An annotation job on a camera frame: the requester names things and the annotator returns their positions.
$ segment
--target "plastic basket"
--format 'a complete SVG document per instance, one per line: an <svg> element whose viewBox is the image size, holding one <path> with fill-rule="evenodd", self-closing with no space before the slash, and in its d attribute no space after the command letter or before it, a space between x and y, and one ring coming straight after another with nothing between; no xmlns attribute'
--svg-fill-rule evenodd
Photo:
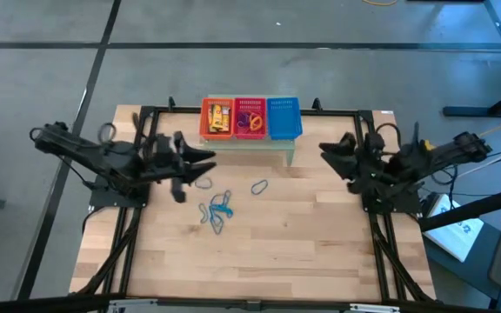
<svg viewBox="0 0 501 313"><path fill-rule="evenodd" d="M208 110L211 105L219 104L223 107L230 107L230 130L224 132L210 132L208 124ZM233 99L231 98L204 98L200 110L200 136L209 140L229 140L233 137Z"/></svg>
<svg viewBox="0 0 501 313"><path fill-rule="evenodd" d="M235 98L235 137L237 139L263 139L266 137L266 99L264 98ZM262 126L258 130L251 130L251 117L262 118Z"/></svg>
<svg viewBox="0 0 501 313"><path fill-rule="evenodd" d="M303 134L298 98L269 98L267 103L268 132L272 140L293 140Z"/></svg>

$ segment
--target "gray floor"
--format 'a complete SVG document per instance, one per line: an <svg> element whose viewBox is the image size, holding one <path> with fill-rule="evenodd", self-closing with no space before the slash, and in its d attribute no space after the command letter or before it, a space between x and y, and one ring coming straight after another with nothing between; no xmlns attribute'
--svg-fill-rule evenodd
<svg viewBox="0 0 501 313"><path fill-rule="evenodd" d="M501 18L501 1L492 3ZM0 0L0 41L98 42L111 5L111 0L20 5ZM500 43L501 38L482 4L123 0L111 41ZM0 300L12 297L58 164L54 156L34 150L28 130L55 120L72 124L95 53L0 50L0 197L7 199L0 210ZM208 94L236 93L292 94L304 107L320 97L325 108L394 110L404 138L419 121L421 137L444 143L461 131L501 123L440 113L445 105L486 106L501 98L501 51L108 50L82 134L95 139L117 104L165 104L173 95L179 105L194 106ZM488 140L501 150L501 131ZM501 164L456 186L466 193L500 190ZM70 175L33 296L67 293L89 197ZM473 199L457 197L460 203ZM484 220L500 228L501 211ZM438 265L431 264L431 271L444 302L488 303Z"/></svg>

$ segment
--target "red basket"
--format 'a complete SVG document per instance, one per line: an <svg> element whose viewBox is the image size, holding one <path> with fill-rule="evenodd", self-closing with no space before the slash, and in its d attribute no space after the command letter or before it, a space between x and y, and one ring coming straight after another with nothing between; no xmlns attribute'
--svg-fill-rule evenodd
<svg viewBox="0 0 501 313"><path fill-rule="evenodd" d="M263 139L266 136L266 99L264 98L235 98L235 137L237 139ZM262 126L251 130L249 118L259 116Z"/></svg>
<svg viewBox="0 0 501 313"><path fill-rule="evenodd" d="M223 107L230 108L230 130L222 132L210 132L210 125L208 124L208 110L211 105L218 104ZM233 99L230 98L204 98L202 100L202 108L200 109L200 136L204 139L210 140L229 140L233 137Z"/></svg>

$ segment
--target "orange basket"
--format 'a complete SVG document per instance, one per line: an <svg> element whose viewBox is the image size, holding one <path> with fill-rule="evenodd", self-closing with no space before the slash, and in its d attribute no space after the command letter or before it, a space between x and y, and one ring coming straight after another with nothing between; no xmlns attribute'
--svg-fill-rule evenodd
<svg viewBox="0 0 501 313"><path fill-rule="evenodd" d="M233 99L231 98L204 98L202 100L202 108L200 109L200 136L204 139L210 140L229 140L233 137L233 127L235 125L233 118L233 109L235 105L233 104ZM230 108L230 130L222 132L210 132L208 124L208 110L212 105L221 105L223 107Z"/></svg>

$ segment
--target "wooden tabletop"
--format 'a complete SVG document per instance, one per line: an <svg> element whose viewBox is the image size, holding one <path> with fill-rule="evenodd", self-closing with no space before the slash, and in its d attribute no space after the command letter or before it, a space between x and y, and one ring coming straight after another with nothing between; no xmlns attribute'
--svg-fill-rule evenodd
<svg viewBox="0 0 501 313"><path fill-rule="evenodd" d="M132 112L140 106L119 105L113 123L116 140L132 141ZM395 123L390 111L374 111L375 124ZM160 114L158 132L181 130L199 144L197 114ZM175 203L170 182L152 184L143 210L132 262L128 296L312 301L379 301L368 217L360 198L320 157L320 142L337 142L354 132L350 117L303 117L293 164L276 151L219 151L217 167L207 177L210 190L186 187L187 202ZM387 150L397 149L395 132L381 130ZM251 185L267 179L259 196ZM233 218L222 233L200 223L199 203L232 192ZM429 296L431 273L418 225L393 214L399 256ZM110 252L117 208L102 210L86 224L70 290L81 289ZM119 261L112 290L118 289ZM391 266L386 260L391 294Z"/></svg>

